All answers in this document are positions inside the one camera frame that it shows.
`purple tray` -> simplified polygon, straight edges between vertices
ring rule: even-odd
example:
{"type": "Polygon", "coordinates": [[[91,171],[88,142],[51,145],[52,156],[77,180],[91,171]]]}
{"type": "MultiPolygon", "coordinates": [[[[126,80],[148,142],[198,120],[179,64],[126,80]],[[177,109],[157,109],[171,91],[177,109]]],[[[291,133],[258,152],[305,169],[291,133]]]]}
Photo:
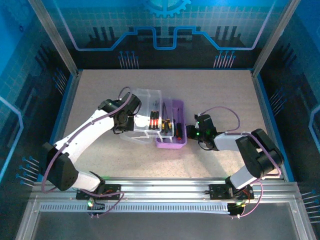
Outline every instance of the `purple tray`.
{"type": "Polygon", "coordinates": [[[163,138],[163,142],[161,142],[160,138],[155,139],[155,145],[160,149],[180,149],[184,145],[187,144],[187,129],[185,124],[185,106],[184,102],[181,100],[172,100],[172,111],[173,111],[173,119],[175,119],[175,123],[178,122],[178,109],[179,109],[179,120],[182,126],[182,139],[178,140],[175,136],[172,138],[172,143],[169,138],[163,138]]]}

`aluminum frame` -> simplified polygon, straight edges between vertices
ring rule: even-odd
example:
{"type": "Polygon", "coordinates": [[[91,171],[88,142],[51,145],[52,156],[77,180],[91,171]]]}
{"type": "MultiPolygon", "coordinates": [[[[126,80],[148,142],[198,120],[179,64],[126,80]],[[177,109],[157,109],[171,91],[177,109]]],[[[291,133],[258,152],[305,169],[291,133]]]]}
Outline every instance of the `aluminum frame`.
{"type": "MultiPolygon", "coordinates": [[[[125,192],[123,202],[120,205],[157,205],[163,204],[212,204],[234,203],[232,200],[220,201],[210,200],[210,196],[205,194],[209,189],[209,184],[223,184],[223,179],[212,178],[111,178],[106,181],[107,184],[121,184],[121,190],[125,192]]],[[[311,223],[308,219],[304,203],[302,201],[299,188],[296,182],[285,182],[283,180],[264,180],[263,196],[261,203],[276,204],[289,203],[295,227],[301,240],[315,240],[311,223]]],[[[46,189],[52,188],[52,184],[47,184],[46,189]]],[[[260,185],[254,184],[253,190],[256,203],[261,193],[260,185]]],[[[70,203],[86,203],[85,200],[76,200],[76,191],[73,189],[67,191],[54,191],[49,194],[41,192],[41,184],[36,183],[32,189],[29,202],[17,234],[17,240],[31,239],[36,230],[37,219],[42,210],[43,203],[55,203],[55,205],[65,205],[70,203]]],[[[67,209],[45,210],[44,212],[70,212],[67,209]]],[[[147,208],[135,212],[154,212],[147,208]]]]}

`enclosure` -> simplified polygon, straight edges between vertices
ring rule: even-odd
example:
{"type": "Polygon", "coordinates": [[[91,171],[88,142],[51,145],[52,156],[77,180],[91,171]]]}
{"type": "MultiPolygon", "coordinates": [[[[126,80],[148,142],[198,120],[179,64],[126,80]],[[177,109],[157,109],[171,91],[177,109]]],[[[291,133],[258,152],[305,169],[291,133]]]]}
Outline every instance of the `enclosure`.
{"type": "MultiPolygon", "coordinates": [[[[2,239],[319,238],[319,1],[3,0],[0,10],[2,239]],[[125,192],[101,219],[88,216],[76,189],[43,193],[42,145],[71,134],[126,86],[182,101],[183,130],[216,106],[236,112],[238,132],[264,130],[284,164],[263,191],[253,185],[247,209],[261,196],[257,209],[232,220],[233,201],[205,194],[245,163],[187,134],[181,149],[112,131],[90,144],[75,167],[125,192]]],[[[208,114],[218,132],[237,126],[225,109],[208,114]]]]}

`beige table surface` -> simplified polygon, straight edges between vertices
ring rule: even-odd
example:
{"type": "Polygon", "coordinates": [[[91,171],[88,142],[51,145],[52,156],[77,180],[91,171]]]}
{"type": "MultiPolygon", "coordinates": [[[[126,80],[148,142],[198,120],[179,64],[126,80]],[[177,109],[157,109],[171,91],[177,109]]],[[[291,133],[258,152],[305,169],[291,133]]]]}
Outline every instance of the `beige table surface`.
{"type": "MultiPolygon", "coordinates": [[[[84,70],[64,135],[85,122],[106,99],[117,99],[125,87],[161,90],[164,97],[184,101],[187,124],[194,114],[226,106],[241,119],[239,131],[266,130],[251,74],[248,70],[84,70]]],[[[224,109],[209,112],[217,131],[237,126],[224,109]]],[[[227,177],[244,165],[233,151],[204,151],[188,139],[183,148],[160,149],[104,133],[80,156],[75,166],[109,177],[227,177]]]]}

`gear graphic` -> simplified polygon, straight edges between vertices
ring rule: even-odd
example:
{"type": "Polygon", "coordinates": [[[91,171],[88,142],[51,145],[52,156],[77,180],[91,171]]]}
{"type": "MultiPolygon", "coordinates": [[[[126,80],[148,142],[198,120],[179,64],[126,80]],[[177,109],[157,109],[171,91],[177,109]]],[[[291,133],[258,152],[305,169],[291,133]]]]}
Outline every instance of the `gear graphic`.
{"type": "Polygon", "coordinates": [[[156,17],[173,17],[180,14],[180,10],[186,10],[186,5],[191,4],[190,0],[141,0],[145,9],[156,17]]]}

